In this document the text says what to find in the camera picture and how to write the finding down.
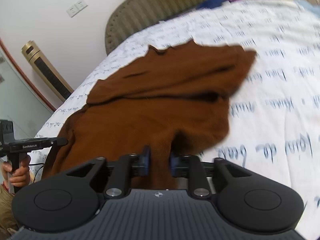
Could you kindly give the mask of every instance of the finger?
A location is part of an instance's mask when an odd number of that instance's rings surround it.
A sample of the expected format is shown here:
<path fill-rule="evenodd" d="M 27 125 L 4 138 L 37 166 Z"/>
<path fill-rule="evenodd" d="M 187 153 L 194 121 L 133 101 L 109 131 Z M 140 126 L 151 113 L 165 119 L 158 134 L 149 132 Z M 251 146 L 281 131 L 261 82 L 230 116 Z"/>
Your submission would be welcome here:
<path fill-rule="evenodd" d="M 8 172 L 12 171 L 12 167 L 9 163 L 4 162 L 1 165 L 1 173 L 4 180 L 8 180 Z"/>
<path fill-rule="evenodd" d="M 25 182 L 26 180 L 27 180 L 27 176 L 26 175 L 23 175 L 23 176 L 20 176 L 20 177 L 11 177 L 9 179 L 9 181 L 11 183 Z"/>
<path fill-rule="evenodd" d="M 25 182 L 12 183 L 12 186 L 15 186 L 15 187 L 24 187 L 26 185 L 27 184 Z"/>
<path fill-rule="evenodd" d="M 12 167 L 8 162 L 2 163 L 2 168 L 4 169 L 5 172 L 11 172 L 12 171 Z"/>
<path fill-rule="evenodd" d="M 15 170 L 15 172 L 12 174 L 12 176 L 14 176 L 14 177 L 23 176 L 23 175 L 29 173 L 29 170 L 30 170 L 29 166 L 20 167 L 20 168 Z"/>
<path fill-rule="evenodd" d="M 31 157 L 27 155 L 20 163 L 22 167 L 28 167 L 31 162 Z"/>

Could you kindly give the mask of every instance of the ribbed gray surface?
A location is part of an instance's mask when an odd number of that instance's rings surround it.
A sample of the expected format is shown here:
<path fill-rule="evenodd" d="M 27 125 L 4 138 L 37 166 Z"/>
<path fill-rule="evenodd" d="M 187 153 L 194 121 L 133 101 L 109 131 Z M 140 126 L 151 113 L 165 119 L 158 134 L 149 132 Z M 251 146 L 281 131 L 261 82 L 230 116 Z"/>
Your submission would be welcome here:
<path fill-rule="evenodd" d="M 109 200 L 86 225 L 58 233 L 20 230 L 13 240 L 302 240 L 295 231 L 252 235 L 231 227 L 207 201 L 190 198 L 185 190 L 135 190 L 120 200 Z"/>

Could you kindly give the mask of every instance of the hand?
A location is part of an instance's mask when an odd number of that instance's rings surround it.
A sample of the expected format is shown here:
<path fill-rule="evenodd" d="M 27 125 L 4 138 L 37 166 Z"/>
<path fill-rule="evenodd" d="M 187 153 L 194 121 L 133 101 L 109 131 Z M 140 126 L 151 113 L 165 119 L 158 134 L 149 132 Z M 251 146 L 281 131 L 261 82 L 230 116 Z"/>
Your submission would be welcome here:
<path fill-rule="evenodd" d="M 4 178 L 4 185 L 8 188 L 8 181 L 11 182 L 13 186 L 24 187 L 30 183 L 30 173 L 29 173 L 29 164 L 31 157 L 27 155 L 18 168 L 13 174 L 12 177 L 8 180 L 8 172 L 12 171 L 12 167 L 8 162 L 2 163 L 1 172 Z"/>

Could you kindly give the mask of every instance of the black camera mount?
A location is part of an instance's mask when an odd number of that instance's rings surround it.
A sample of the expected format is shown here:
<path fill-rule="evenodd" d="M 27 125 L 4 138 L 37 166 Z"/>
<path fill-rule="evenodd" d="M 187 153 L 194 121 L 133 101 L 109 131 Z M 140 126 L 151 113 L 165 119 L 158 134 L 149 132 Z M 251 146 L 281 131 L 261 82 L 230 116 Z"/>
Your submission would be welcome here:
<path fill-rule="evenodd" d="M 12 172 L 8 173 L 8 177 L 20 167 L 21 161 L 27 156 L 28 152 L 41 150 L 51 146 L 63 146 L 68 143 L 66 138 L 34 138 L 15 140 L 13 133 L 13 122 L 0 119 L 0 157 L 7 156 L 8 162 L 12 166 Z M 17 193 L 21 188 L 13 187 L 9 183 L 9 192 Z"/>

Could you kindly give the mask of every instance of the wooden door frame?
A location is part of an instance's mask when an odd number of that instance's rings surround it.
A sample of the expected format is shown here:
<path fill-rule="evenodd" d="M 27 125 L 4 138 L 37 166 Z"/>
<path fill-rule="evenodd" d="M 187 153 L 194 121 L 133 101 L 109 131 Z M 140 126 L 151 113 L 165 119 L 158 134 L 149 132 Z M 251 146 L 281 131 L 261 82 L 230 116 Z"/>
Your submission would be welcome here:
<path fill-rule="evenodd" d="M 13 57 L 10 55 L 9 51 L 7 50 L 6 46 L 4 45 L 2 39 L 0 38 L 0 47 L 4 51 L 5 55 L 10 60 L 10 63 L 14 66 L 14 68 L 18 71 L 18 73 L 22 76 L 24 81 L 28 84 L 28 86 L 36 93 L 36 95 L 52 110 L 56 111 L 56 108 L 40 93 L 40 91 L 32 84 L 30 79 L 25 75 L 25 73 L 22 71 L 22 69 L 18 66 L 18 64 L 15 62 Z"/>

